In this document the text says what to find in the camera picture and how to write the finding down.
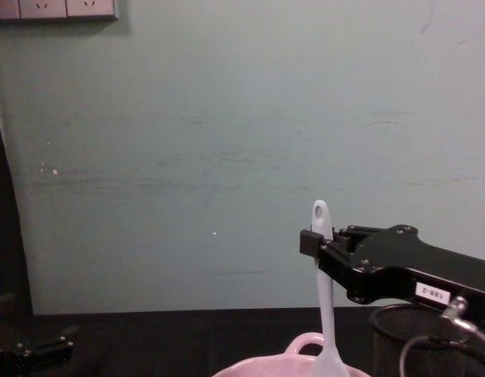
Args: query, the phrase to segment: electrical outlet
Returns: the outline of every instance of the electrical outlet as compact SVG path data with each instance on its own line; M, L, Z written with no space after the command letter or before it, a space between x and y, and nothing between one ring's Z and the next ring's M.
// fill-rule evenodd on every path
M67 18L65 0L20 0L23 19Z
M115 0L67 0L68 17L117 18Z
M0 0L0 20L17 20L20 7L17 0Z

